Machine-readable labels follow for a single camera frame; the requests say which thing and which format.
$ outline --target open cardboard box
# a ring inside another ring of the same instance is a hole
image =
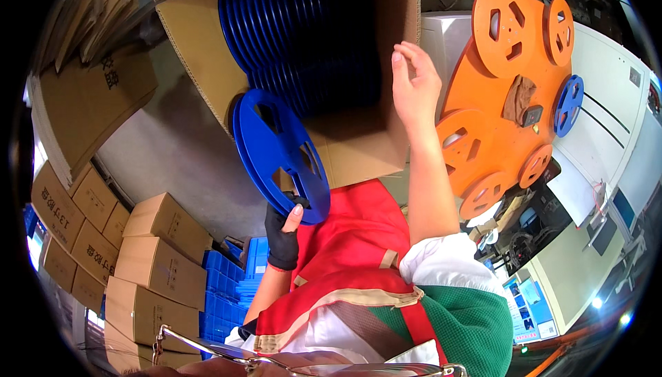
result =
[[[156,9],[195,86],[232,137],[232,107],[248,80],[228,49],[218,0],[166,0]],[[398,172],[405,164],[409,141],[393,106],[391,53],[402,40],[418,42],[420,0],[375,0],[375,30],[383,75],[379,104],[304,121],[331,188]]]

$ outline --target black glove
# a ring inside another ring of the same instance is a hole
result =
[[[292,191],[284,191],[288,199],[305,209],[310,206],[308,199],[295,196]],[[269,241],[269,265],[281,270],[294,270],[299,258],[299,243],[297,242],[297,231],[283,232],[283,226],[287,216],[283,216],[271,204],[267,205],[267,217],[264,219],[264,227],[267,230]]]

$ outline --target red apron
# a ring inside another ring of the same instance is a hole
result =
[[[258,317],[254,349],[279,352],[305,325],[315,309],[337,301],[358,306],[395,306],[415,345],[434,339],[441,345],[418,302],[423,292],[400,277],[398,265],[410,248],[409,226],[400,208],[378,180],[331,191],[326,221],[301,226],[299,263],[292,291]]]

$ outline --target orange reel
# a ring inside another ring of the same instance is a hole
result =
[[[528,0],[473,1],[473,37],[492,75],[513,78],[524,70],[535,49],[534,19]]]
[[[459,215],[468,220],[483,214],[508,190],[509,180],[512,179],[506,172],[492,173],[480,179],[463,195],[464,201],[459,207]]]
[[[550,164],[552,150],[551,144],[545,144],[531,153],[520,170],[520,187],[522,189],[531,186],[545,171],[547,165]]]
[[[442,118],[437,136],[449,178],[475,168],[490,149],[492,134],[487,116],[477,109],[461,109]]]
[[[559,67],[570,61],[575,47],[575,23],[565,0],[553,0],[543,14],[545,49]]]

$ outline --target glasses frame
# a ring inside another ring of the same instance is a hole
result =
[[[200,351],[204,351],[205,353],[209,353],[214,356],[221,357],[225,360],[231,361],[234,364],[239,364],[243,365],[244,369],[247,373],[252,373],[260,364],[267,363],[267,364],[272,364],[278,367],[281,367],[285,369],[292,377],[318,377],[317,375],[313,374],[306,374],[302,372],[297,372],[296,369],[298,367],[290,367],[288,365],[285,365],[278,360],[274,360],[272,357],[264,357],[264,356],[259,356],[255,355],[252,356],[251,358],[241,358],[233,355],[229,355],[227,353],[223,353],[221,351],[215,350],[214,348],[208,347],[205,344],[203,344],[201,341],[196,341],[194,339],[188,338],[182,334],[179,334],[178,332],[172,330],[169,325],[161,325],[159,328],[159,333],[156,335],[156,341],[154,342],[152,348],[153,348],[153,354],[152,354],[152,365],[157,366],[159,363],[159,357],[163,354],[163,340],[166,339],[166,335],[169,335],[171,337],[174,337],[185,344],[190,345],[193,348],[197,348]],[[427,373],[427,374],[422,374],[421,376],[418,377],[437,377],[437,376],[454,376],[455,372],[459,370],[460,374],[458,377],[469,377],[469,374],[467,373],[467,369],[460,364],[457,363],[450,363],[443,365],[441,367],[438,367],[438,371],[434,371],[432,373]]]

